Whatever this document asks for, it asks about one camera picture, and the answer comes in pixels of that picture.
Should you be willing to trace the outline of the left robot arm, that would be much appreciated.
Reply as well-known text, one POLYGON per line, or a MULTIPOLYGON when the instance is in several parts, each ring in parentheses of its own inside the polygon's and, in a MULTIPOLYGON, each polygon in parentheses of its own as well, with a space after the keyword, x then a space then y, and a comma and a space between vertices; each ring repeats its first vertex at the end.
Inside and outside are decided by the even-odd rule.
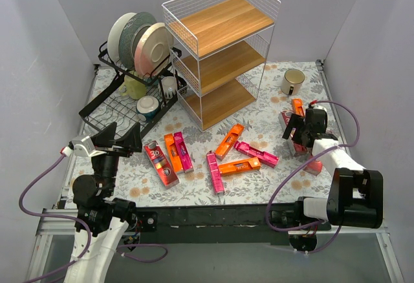
POLYGON ((116 245, 125 231, 138 222, 135 203, 113 196, 121 157, 141 152, 140 124, 116 138, 112 122, 94 136, 81 135, 62 151, 90 158, 93 173, 78 176, 72 185, 78 214, 74 245, 65 282, 103 282, 116 245))

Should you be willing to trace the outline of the red 3D toothpaste box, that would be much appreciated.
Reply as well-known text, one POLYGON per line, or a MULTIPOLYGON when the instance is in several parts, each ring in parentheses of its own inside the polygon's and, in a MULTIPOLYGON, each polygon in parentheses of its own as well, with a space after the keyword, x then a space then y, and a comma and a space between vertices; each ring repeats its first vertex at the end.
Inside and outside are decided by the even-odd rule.
POLYGON ((319 160, 313 160, 309 162, 303 170, 309 174, 312 174, 314 176, 319 175, 322 172, 323 164, 319 160))
POLYGON ((163 153, 156 141, 151 141, 144 146, 152 166, 155 168, 161 182, 166 189, 179 183, 179 178, 169 163, 166 155, 163 153))
MULTIPOLYGON (((280 122, 280 125, 283 131, 286 130, 287 125, 289 124, 291 115, 292 115, 291 110, 284 110, 279 113, 279 122, 280 122)), ((295 128, 291 130, 290 136, 287 139, 285 139, 285 143, 288 145, 290 153, 294 157, 306 155, 307 149, 303 147, 302 145, 298 145, 297 143, 294 143, 292 141, 292 137, 294 135, 295 130, 296 130, 295 128)))

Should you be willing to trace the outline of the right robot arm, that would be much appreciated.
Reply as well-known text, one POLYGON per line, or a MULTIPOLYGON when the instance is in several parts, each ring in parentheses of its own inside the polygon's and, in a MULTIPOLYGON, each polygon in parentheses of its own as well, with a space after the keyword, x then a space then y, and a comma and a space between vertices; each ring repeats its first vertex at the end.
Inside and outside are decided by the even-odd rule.
POLYGON ((283 184, 316 160, 332 177, 327 198, 303 197, 295 202, 298 210, 293 212, 292 220, 297 228, 305 230, 322 222, 371 229, 382 225, 383 176, 354 161, 346 152, 349 144, 340 143, 327 132, 324 109, 309 107, 304 116, 292 114, 283 138, 311 151, 310 158, 294 169, 283 184))

